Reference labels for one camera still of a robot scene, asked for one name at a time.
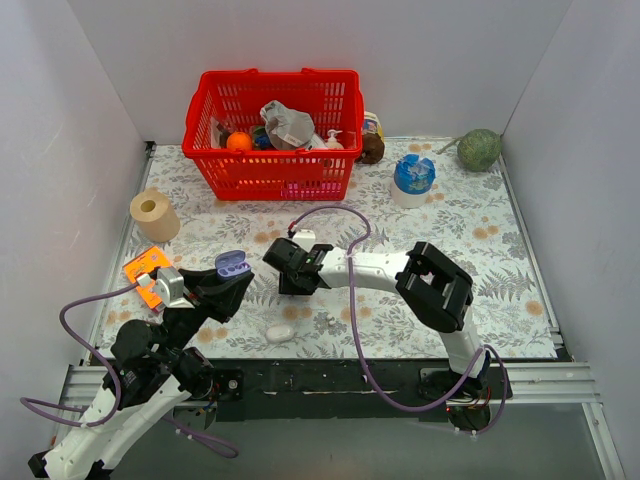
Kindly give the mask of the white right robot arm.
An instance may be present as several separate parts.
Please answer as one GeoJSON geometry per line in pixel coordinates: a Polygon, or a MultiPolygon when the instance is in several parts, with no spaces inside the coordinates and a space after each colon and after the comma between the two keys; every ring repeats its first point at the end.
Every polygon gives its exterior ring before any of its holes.
{"type": "Polygon", "coordinates": [[[472,318],[471,277],[435,246],[418,242],[407,253],[348,253],[329,244],[306,250],[278,238],[263,261],[279,273],[279,292],[362,288],[401,296],[417,320],[445,346],[454,389],[475,397],[489,384],[489,354],[472,318]]]}

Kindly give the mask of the purple earbud charging case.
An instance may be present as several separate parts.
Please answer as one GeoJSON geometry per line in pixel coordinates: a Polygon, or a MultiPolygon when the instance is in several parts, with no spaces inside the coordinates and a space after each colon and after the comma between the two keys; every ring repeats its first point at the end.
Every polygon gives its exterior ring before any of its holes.
{"type": "Polygon", "coordinates": [[[251,266],[247,262],[246,253],[243,250],[231,250],[221,253],[215,258],[215,270],[221,281],[227,281],[250,272],[251,266]]]}

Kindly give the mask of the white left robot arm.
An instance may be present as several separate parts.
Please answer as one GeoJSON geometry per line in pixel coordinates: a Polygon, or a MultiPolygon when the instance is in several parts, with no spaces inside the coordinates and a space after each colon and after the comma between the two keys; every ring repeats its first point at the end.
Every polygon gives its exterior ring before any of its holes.
{"type": "Polygon", "coordinates": [[[254,274],[250,267],[190,271],[156,267],[132,289],[152,287],[165,308],[161,323],[130,320],[118,331],[113,358],[90,405],[53,448],[28,461],[39,479],[106,479],[124,454],[184,401],[238,401],[244,375],[214,367],[190,340],[208,319],[229,321],[239,310],[254,274]]]}

